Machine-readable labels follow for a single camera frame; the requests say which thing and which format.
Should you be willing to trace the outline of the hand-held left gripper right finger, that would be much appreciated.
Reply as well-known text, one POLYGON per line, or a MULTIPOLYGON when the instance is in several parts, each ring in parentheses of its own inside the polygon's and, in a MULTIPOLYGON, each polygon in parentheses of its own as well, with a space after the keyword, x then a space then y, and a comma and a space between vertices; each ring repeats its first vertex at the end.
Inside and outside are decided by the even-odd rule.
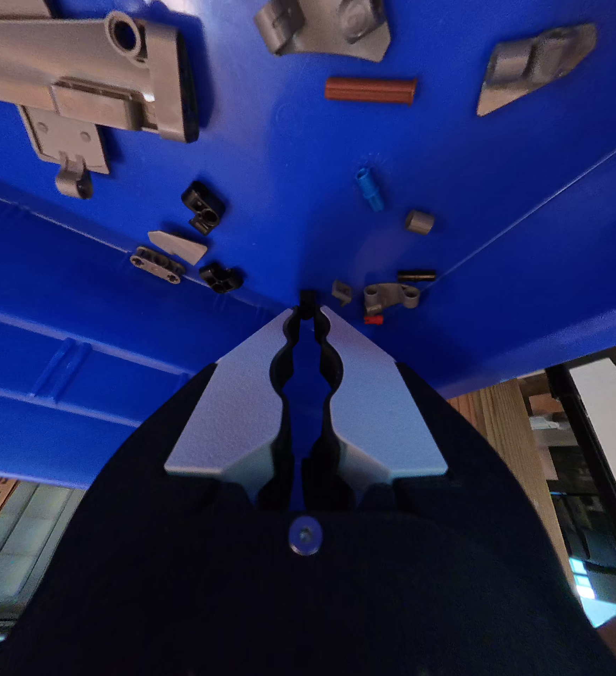
POLYGON ((308 457, 308 507, 353 508, 372 486, 445 475, 395 359, 326 306, 315 309, 314 331, 329 393, 308 457))

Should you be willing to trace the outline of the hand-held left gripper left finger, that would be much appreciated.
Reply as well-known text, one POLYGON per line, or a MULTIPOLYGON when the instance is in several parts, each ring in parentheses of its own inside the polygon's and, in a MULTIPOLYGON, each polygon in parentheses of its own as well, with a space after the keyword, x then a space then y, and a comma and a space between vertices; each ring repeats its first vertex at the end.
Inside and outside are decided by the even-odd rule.
POLYGON ((293 488, 290 410, 301 317, 283 311, 221 357, 164 464, 166 473, 241 485, 259 508, 287 508, 293 488))

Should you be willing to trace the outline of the blue bin with square tag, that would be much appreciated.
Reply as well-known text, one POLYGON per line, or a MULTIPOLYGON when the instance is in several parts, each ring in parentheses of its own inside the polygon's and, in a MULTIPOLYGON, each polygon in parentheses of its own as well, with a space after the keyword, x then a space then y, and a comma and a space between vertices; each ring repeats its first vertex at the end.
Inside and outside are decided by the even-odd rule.
POLYGON ((86 487, 190 376, 302 289, 446 397, 616 345, 616 1, 387 1, 380 63, 271 55, 262 1, 59 1, 67 18, 119 9, 182 31, 201 133, 192 144, 104 131, 93 198, 55 187, 15 106, 0 102, 0 476, 86 487), (593 23, 567 76, 476 115, 496 44, 593 23), (411 106, 329 101, 329 77, 418 79, 411 106), (371 169, 384 209, 356 183, 371 169), (226 212, 210 235, 181 200, 205 183, 226 212), (407 213, 434 215, 426 235, 407 213), (148 239, 208 252, 195 266, 148 239), (134 267, 144 246, 186 269, 134 267), (199 268, 235 268, 213 292, 199 268), (364 325, 363 290, 430 269, 415 309, 364 325))

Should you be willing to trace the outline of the grey curved connector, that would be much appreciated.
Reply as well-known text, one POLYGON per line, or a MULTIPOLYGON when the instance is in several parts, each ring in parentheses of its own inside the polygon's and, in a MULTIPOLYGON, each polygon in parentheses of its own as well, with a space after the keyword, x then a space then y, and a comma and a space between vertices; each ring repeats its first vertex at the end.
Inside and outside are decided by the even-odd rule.
POLYGON ((364 288, 363 300, 366 316, 373 317, 396 305, 402 305, 406 309, 417 308, 420 290, 401 283, 371 284, 364 288))

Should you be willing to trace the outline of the black toy connector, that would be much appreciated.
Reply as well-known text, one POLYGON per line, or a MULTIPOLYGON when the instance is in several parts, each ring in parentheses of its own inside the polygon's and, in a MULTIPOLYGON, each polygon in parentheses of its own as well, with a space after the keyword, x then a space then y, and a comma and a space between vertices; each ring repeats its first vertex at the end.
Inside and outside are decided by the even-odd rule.
POLYGON ((191 182, 181 200, 192 213, 190 226, 205 237, 219 226, 226 212, 224 202, 201 181, 191 182))
POLYGON ((235 268, 225 268, 217 262, 198 269, 201 280, 215 293, 227 294, 240 289, 243 276, 235 268))

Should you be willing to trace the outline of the grey thin three-hole beam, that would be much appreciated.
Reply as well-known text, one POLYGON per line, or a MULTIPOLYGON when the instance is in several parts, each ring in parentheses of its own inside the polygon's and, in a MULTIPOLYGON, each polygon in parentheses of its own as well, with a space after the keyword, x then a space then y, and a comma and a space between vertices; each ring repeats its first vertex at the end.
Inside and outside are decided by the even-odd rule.
POLYGON ((185 267, 177 261, 144 246, 136 248, 130 256, 130 263, 170 284, 179 284, 186 272, 185 267))

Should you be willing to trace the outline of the light grey wedge piece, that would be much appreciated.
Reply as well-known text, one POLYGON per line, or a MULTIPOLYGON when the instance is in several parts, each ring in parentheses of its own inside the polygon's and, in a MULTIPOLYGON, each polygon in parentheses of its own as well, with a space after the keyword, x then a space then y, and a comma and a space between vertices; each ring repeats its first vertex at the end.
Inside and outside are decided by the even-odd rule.
POLYGON ((190 266, 197 265, 208 252, 206 245, 165 231, 150 231, 147 237, 155 247, 169 256, 184 260, 190 266))

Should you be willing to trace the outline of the grey round bush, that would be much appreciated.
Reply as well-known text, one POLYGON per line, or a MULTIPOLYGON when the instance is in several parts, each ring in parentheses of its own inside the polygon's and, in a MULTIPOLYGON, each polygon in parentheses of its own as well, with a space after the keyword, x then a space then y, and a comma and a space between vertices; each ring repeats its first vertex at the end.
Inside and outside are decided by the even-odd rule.
POLYGON ((412 209, 405 217, 405 230, 426 236, 431 232, 435 222, 434 215, 412 209))

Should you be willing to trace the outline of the blue toy pin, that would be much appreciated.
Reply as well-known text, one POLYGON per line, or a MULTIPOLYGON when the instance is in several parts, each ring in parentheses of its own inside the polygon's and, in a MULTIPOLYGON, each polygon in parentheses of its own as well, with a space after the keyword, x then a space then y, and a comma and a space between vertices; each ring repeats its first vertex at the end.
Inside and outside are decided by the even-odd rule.
POLYGON ((381 212, 384 209, 384 201, 380 194, 378 183, 371 173, 371 169, 368 167, 360 168, 356 173, 355 179, 357 186, 369 207, 374 212, 381 212))

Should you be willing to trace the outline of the brown axle connector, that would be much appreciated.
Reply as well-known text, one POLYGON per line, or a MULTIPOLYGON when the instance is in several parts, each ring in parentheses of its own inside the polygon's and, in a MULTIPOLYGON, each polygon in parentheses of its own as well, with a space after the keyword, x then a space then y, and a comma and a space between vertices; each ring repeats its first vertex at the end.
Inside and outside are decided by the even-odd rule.
POLYGON ((329 77, 323 96, 329 101, 411 106, 418 79, 329 77))

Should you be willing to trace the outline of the grey angled toy panel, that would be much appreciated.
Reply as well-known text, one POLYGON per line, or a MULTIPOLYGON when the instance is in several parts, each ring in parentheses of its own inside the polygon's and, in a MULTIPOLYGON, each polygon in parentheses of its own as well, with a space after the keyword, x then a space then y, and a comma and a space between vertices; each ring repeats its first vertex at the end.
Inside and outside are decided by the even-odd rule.
POLYGON ((567 76, 595 49, 597 37, 597 26, 583 23, 496 44, 482 81, 476 115, 484 117, 567 76))

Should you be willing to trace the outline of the large grey panel assembly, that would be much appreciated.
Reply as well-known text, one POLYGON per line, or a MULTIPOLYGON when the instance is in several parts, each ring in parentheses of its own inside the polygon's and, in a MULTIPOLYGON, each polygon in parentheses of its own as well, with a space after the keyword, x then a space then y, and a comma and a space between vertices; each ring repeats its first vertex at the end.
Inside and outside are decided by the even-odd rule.
POLYGON ((199 112, 186 44, 172 26, 119 10, 55 18, 48 1, 0 1, 0 101, 18 108, 62 195, 93 196, 109 174, 100 127, 193 143, 199 112))

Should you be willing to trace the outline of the grey curved toy panel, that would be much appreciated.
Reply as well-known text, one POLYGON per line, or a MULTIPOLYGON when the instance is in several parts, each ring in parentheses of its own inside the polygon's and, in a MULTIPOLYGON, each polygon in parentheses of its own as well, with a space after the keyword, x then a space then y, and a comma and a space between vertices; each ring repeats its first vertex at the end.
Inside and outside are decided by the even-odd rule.
POLYGON ((391 42, 382 1, 268 1, 254 15, 270 54, 326 54, 379 63, 391 42))

